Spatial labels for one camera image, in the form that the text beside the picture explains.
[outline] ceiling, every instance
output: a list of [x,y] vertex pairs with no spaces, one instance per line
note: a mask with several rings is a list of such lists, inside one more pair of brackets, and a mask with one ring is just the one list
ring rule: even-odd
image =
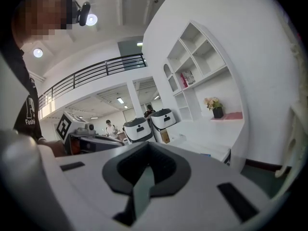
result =
[[[150,103],[158,95],[153,78],[135,81],[134,85],[140,104]],[[117,100],[119,97],[124,101],[123,104]],[[64,110],[82,116],[85,119],[94,116],[102,117],[126,110],[126,108],[124,108],[125,105],[128,109],[133,108],[126,85],[93,94],[90,97],[67,106],[65,109],[61,109],[47,116],[46,119],[59,120]]]
[[[97,15],[98,22],[94,26],[73,25],[71,30],[58,30],[44,40],[23,46],[24,61],[27,68],[44,75],[55,64],[55,59],[66,57],[107,39],[115,39],[120,33],[139,28],[141,35],[149,22],[165,0],[76,0],[79,4],[89,1],[90,13]],[[33,55],[33,50],[41,48],[41,58]]]

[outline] flower vase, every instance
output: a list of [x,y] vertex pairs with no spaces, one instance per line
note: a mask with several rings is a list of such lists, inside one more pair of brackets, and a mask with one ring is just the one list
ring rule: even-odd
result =
[[213,109],[213,114],[215,119],[222,118],[223,117],[222,107]]

